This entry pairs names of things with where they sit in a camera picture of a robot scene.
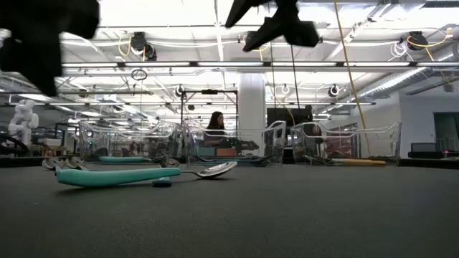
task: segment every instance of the transparent container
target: transparent container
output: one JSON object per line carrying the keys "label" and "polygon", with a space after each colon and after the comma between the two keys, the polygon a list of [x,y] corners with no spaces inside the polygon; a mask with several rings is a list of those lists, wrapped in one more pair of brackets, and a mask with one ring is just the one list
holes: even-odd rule
{"label": "transparent container", "polygon": [[398,166],[401,132],[401,123],[382,128],[328,130],[320,123],[309,122],[290,128],[295,162],[308,165],[331,161],[334,165],[349,165],[354,159],[385,161]]}
{"label": "transparent container", "polygon": [[149,130],[120,130],[80,122],[80,157],[99,161],[101,156],[145,158],[181,155],[183,130],[180,125],[161,122]]}
{"label": "transparent container", "polygon": [[281,166],[285,147],[285,121],[259,130],[208,130],[185,120],[186,163],[213,166],[237,161],[239,166]]}

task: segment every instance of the dark hair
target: dark hair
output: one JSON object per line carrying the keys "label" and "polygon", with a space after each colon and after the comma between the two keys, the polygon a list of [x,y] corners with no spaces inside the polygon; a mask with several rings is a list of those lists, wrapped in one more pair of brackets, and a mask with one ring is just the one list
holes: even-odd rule
{"label": "dark hair", "polygon": [[223,115],[223,113],[221,113],[219,111],[215,111],[215,112],[212,113],[212,116],[210,117],[210,122],[209,122],[209,125],[207,126],[207,129],[210,129],[210,130],[224,129],[223,125],[220,126],[218,124],[218,117],[220,115]]}

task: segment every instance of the black fabric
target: black fabric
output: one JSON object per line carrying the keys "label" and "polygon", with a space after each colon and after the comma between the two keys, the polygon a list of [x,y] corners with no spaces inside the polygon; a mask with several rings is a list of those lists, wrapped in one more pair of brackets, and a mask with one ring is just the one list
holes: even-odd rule
{"label": "black fabric", "polygon": [[1,169],[0,257],[459,257],[457,171],[284,166],[172,181],[75,188],[43,168]]}

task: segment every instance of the woman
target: woman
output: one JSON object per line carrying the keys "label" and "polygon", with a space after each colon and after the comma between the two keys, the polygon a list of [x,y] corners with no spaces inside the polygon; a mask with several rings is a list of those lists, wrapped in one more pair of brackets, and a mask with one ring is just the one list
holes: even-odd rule
{"label": "woman", "polygon": [[205,146],[217,146],[225,142],[224,131],[215,131],[215,130],[224,130],[223,124],[223,113],[215,111],[210,117],[209,125],[207,129],[212,131],[206,131],[204,134],[204,144]]}

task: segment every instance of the orange object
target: orange object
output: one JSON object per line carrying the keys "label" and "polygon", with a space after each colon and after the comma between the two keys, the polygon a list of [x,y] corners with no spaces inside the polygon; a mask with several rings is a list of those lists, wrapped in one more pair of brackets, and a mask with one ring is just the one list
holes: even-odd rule
{"label": "orange object", "polygon": [[360,159],[352,159],[352,158],[334,158],[332,161],[338,163],[344,163],[349,165],[381,165],[385,166],[386,161],[372,161],[372,160],[360,160]]}
{"label": "orange object", "polygon": [[235,148],[218,148],[217,156],[236,156]]}

